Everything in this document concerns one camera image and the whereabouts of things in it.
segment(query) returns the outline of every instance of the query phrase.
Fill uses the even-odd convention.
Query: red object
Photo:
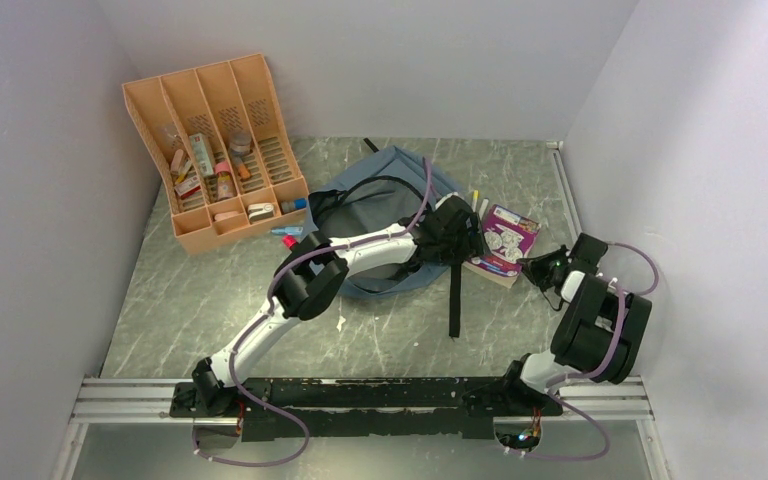
[[[292,235],[284,235],[284,238],[281,239],[282,242],[284,242],[284,246],[289,248],[290,250],[293,249],[293,247],[296,246],[297,242],[296,239]]]

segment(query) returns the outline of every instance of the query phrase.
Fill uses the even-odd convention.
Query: book cover
[[[481,223],[489,251],[465,262],[468,270],[511,288],[522,266],[516,261],[528,256],[540,224],[500,205],[493,205]]]

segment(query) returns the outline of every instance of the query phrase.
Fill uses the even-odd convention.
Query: gray marble surface
[[[572,244],[543,143],[372,140],[424,154],[468,192],[477,188],[491,203],[539,222],[532,255]],[[370,154],[359,138],[294,138],[292,146],[311,190]],[[102,376],[189,377],[197,360],[222,348],[251,319],[286,254],[278,237],[264,235],[188,256],[172,234],[161,189]],[[560,321],[523,279],[508,290],[465,270],[461,337],[452,340],[448,295],[446,273],[428,288],[384,300],[338,297],[323,315],[285,335],[252,375],[500,375],[512,359],[545,349]]]

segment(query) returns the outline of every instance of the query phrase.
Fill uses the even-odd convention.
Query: storage box
[[[303,220],[303,209],[284,215],[280,208],[280,202],[307,198],[309,192],[263,55],[146,78],[126,83],[123,90],[128,113],[163,179],[175,237],[188,253]],[[216,162],[230,160],[228,141],[238,130],[253,139],[252,151],[243,158],[251,177],[243,180],[232,169],[237,196],[216,202],[216,177],[205,177],[196,166],[190,175],[198,177],[204,201],[188,200],[185,208],[169,170],[175,152],[183,149],[195,163],[189,137],[200,133]],[[275,216],[250,223],[246,207],[255,203],[271,203]],[[214,221],[216,214],[227,212],[239,215]]]

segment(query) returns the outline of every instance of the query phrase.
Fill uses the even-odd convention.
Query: table
[[[467,192],[478,189],[541,225],[532,255],[572,245],[570,213],[543,142],[373,138],[430,158]],[[360,138],[293,138],[311,190],[371,152]],[[230,341],[265,298],[287,255],[264,235],[188,256],[172,234],[163,189],[107,354],[103,377],[187,378]],[[501,375],[511,360],[548,347],[560,314],[520,279],[512,289],[464,270],[461,337],[448,337],[448,273],[384,300],[337,298],[291,330],[251,372],[261,377]]]

